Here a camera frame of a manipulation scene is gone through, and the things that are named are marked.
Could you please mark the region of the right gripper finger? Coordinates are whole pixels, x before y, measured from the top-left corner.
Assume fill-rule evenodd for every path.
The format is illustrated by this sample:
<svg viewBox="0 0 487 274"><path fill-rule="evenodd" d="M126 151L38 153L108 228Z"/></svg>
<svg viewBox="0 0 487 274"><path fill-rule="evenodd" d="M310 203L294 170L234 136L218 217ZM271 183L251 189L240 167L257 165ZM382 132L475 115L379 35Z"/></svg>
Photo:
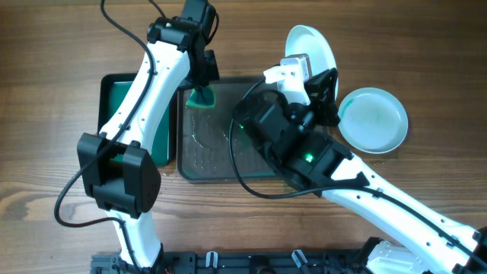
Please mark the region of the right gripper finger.
<svg viewBox="0 0 487 274"><path fill-rule="evenodd" d="M305 83L305 91L316 99L335 99L338 85L337 68L329 68Z"/></svg>
<svg viewBox="0 0 487 274"><path fill-rule="evenodd" d="M314 112L320 126L337 127L340 123L334 95L330 92L318 94L314 99Z"/></svg>

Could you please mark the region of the green yellow sponge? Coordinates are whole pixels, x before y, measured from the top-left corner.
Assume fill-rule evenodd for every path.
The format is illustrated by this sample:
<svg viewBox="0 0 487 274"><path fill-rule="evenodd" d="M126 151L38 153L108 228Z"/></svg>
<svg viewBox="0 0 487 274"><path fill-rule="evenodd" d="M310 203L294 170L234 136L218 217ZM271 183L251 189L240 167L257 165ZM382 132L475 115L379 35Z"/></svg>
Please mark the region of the green yellow sponge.
<svg viewBox="0 0 487 274"><path fill-rule="evenodd" d="M200 89L192 89L191 95L186 102L188 107L197 109L212 109L216 105L215 90L211 86Z"/></svg>

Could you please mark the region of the pale blue plate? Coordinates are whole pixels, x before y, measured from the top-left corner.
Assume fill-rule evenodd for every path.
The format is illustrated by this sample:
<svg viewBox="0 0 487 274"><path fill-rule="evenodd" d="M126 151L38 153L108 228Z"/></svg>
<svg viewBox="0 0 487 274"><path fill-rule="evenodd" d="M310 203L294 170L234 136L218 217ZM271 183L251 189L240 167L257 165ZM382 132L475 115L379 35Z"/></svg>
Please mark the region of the pale blue plate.
<svg viewBox="0 0 487 274"><path fill-rule="evenodd" d="M342 137L354 148L369 154L395 150L409 131L405 107L380 88L359 88L346 95L339 106L339 118Z"/></svg>

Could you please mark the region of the white plate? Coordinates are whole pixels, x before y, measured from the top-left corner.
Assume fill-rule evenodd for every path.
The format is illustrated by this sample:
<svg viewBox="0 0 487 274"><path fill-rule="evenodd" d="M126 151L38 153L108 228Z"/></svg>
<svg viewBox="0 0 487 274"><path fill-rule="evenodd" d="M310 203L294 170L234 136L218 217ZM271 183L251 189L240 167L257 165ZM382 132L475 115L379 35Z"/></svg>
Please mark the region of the white plate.
<svg viewBox="0 0 487 274"><path fill-rule="evenodd" d="M309 56L310 78L327 69L337 68L333 51L321 32L310 26L297 25L288 34L285 57L303 53Z"/></svg>

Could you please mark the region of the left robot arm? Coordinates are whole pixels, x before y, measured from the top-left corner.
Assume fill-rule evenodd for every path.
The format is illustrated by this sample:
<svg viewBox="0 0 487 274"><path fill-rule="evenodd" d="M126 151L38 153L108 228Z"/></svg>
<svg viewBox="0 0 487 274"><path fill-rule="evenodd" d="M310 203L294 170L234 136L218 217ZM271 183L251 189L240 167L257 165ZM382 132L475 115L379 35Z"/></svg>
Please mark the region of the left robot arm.
<svg viewBox="0 0 487 274"><path fill-rule="evenodd" d="M158 18L122 103L96 135L83 134L78 142L84 190L116 227L122 248L116 271L168 271L151 211L161 187L152 147L175 92L193 90L197 103L215 103L209 84L219 78L218 67L206 46L217 27L218 14L207 1L187 1L179 17Z"/></svg>

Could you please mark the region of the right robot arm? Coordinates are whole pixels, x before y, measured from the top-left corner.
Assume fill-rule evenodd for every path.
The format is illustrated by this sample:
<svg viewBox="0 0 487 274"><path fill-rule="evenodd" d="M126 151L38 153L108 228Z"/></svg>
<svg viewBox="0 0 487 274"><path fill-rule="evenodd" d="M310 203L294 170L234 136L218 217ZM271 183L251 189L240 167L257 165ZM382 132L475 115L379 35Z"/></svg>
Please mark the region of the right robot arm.
<svg viewBox="0 0 487 274"><path fill-rule="evenodd" d="M484 273L486 232L439 215L388 183L359 156L316 126L337 126L335 68L304 84L309 105L256 83L234 109L239 127L292 196L312 193L344 206L395 238L393 249L379 238L362 250L359 268L421 273Z"/></svg>

